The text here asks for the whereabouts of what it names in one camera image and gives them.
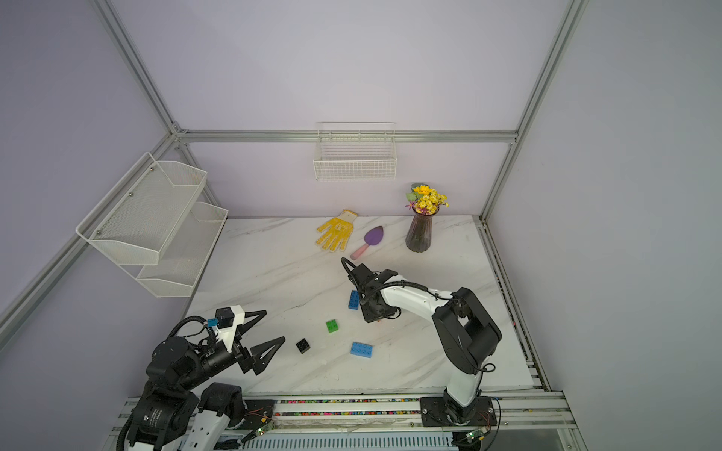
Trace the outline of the dark blue lego brick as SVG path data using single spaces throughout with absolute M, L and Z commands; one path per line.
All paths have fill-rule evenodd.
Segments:
M 359 308 L 360 299 L 357 291 L 351 291 L 348 308 L 357 310 Z

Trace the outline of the green lego brick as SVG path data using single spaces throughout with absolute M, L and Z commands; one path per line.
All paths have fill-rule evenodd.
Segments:
M 334 334 L 334 332 L 338 331 L 338 322 L 335 319 L 331 319 L 331 321 L 327 321 L 325 323 L 327 332 L 329 334 Z

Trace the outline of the black lego brick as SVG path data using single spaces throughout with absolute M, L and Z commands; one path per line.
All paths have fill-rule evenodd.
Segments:
M 301 354 L 307 353 L 310 350 L 310 344 L 308 343 L 308 340 L 306 340 L 306 338 L 299 340 L 295 344 L 295 346 Z

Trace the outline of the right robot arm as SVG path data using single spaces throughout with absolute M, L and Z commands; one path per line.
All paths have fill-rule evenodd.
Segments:
M 487 359 L 496 351 L 502 332 L 476 294 L 467 288 L 430 289 L 397 272 L 374 272 L 346 257 L 341 265 L 355 286 L 367 323 L 397 319 L 407 312 L 434 325 L 454 370 L 442 395 L 419 400 L 423 426 L 496 426 L 498 410 L 492 398 L 481 394 L 481 379 L 496 370 Z

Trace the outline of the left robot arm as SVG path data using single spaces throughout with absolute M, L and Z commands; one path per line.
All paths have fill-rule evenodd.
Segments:
M 266 311 L 221 307 L 210 319 L 179 321 L 152 352 L 148 381 L 120 429 L 118 450 L 242 449 L 272 428 L 271 400 L 246 402 L 238 385 L 213 380 L 238 366 L 256 376 L 285 344 L 283 336 L 252 348 L 242 339 Z

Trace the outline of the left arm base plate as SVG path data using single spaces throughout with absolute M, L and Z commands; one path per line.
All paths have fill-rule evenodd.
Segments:
M 276 402 L 270 398 L 246 398 L 244 400 L 244 416 L 235 426 L 237 430 L 258 430 L 268 425 L 274 418 Z

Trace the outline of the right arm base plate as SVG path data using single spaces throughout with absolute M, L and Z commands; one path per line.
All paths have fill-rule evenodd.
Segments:
M 468 406 L 452 398 L 423 397 L 419 400 L 421 421 L 425 428 L 495 427 L 498 416 L 492 398 L 477 397 Z

